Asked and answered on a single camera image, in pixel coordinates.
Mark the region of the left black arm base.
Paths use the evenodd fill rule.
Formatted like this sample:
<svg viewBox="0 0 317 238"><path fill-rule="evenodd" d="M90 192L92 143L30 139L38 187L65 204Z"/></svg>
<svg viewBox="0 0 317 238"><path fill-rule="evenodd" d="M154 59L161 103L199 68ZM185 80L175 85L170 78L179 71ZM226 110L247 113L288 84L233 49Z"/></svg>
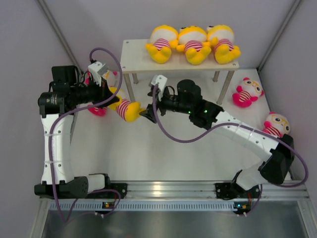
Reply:
<svg viewBox="0 0 317 238"><path fill-rule="evenodd" d="M128 192L128 184L124 182L111 183L109 189L116 190L120 193L121 199L125 198Z"/></svg>

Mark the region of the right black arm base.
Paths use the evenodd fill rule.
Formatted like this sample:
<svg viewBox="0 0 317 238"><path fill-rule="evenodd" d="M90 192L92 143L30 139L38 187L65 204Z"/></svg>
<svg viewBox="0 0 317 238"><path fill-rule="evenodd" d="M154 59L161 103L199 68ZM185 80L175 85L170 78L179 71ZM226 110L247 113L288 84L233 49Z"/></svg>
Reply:
<svg viewBox="0 0 317 238"><path fill-rule="evenodd" d="M258 185L249 190L244 190L242 187L232 182L220 182L215 184L216 197L223 200L259 198L260 191L261 189Z"/></svg>

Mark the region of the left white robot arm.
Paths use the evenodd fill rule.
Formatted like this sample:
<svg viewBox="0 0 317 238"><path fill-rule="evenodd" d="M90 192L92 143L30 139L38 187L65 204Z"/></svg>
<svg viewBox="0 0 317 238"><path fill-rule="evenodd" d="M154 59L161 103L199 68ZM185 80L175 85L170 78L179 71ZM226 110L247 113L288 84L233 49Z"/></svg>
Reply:
<svg viewBox="0 0 317 238"><path fill-rule="evenodd" d="M50 199L86 198L95 193L107 198L112 192L107 174L76 177L70 158L71 129L77 107L93 103L108 106L118 102L112 97L106 81L109 70L105 64L95 62L88 66L89 83L79 80L74 65L52 67L53 81L49 90L40 95L38 106L45 137L45 160L41 182L34 193Z"/></svg>

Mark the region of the yellow toy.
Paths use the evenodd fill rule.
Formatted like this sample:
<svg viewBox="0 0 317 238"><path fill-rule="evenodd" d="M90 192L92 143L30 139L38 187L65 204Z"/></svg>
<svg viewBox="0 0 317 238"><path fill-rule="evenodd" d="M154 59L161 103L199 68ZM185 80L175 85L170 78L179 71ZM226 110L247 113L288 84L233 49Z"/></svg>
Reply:
<svg viewBox="0 0 317 238"><path fill-rule="evenodd" d="M151 59L156 63L166 63L172 54L172 49L178 45L178 31L169 25L156 27L145 48Z"/></svg>
<svg viewBox="0 0 317 238"><path fill-rule="evenodd" d="M201 64L211 53L205 30L195 25L180 28L176 50L185 54L188 63Z"/></svg>
<svg viewBox="0 0 317 238"><path fill-rule="evenodd" d="M108 108L116 111L116 113L126 122L134 122L140 117L140 113L146 110L141 107L139 102L129 101L124 91L121 89L116 94L116 97L119 98L119 101L109 105Z"/></svg>
<svg viewBox="0 0 317 238"><path fill-rule="evenodd" d="M234 45L234 32L227 25L208 26L207 40L218 64L230 63L241 55L240 48Z"/></svg>

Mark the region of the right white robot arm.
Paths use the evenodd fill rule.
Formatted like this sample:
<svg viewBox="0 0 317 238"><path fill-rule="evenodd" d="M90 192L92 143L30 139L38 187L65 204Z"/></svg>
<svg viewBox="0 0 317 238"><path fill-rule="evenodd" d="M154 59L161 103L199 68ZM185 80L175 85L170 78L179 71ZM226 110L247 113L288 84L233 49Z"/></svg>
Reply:
<svg viewBox="0 0 317 238"><path fill-rule="evenodd" d="M189 121L207 132L215 131L256 154L261 162L236 173L231 191L242 197L249 189L263 182L282 185L294 160L293 138L282 138L256 130L234 118L221 106L204 100L194 81L184 79L177 84L177 94L171 95L167 78L156 75L150 82L152 104L140 115L153 123L167 111L187 114Z"/></svg>

